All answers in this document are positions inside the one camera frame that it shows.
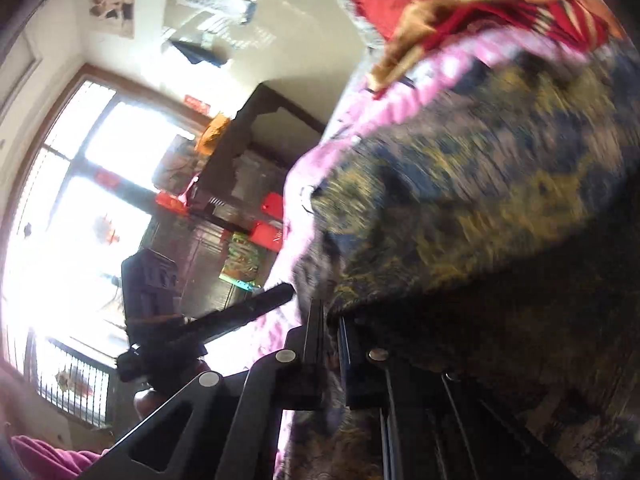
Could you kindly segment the person's left hand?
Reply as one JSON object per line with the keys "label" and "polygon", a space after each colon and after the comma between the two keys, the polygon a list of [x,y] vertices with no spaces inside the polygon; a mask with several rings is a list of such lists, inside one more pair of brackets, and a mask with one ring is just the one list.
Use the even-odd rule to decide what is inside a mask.
{"label": "person's left hand", "polygon": [[153,388],[139,391],[134,395],[134,410],[139,419],[143,420],[154,413],[170,398],[171,394],[165,396]]}

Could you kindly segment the magenta left sleeve forearm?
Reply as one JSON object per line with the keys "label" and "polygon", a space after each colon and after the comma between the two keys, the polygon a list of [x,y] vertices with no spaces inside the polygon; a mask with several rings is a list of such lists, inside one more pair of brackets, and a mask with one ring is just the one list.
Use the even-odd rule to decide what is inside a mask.
{"label": "magenta left sleeve forearm", "polygon": [[26,436],[10,437],[10,445],[30,478],[43,480],[76,479],[106,453],[63,450]]}

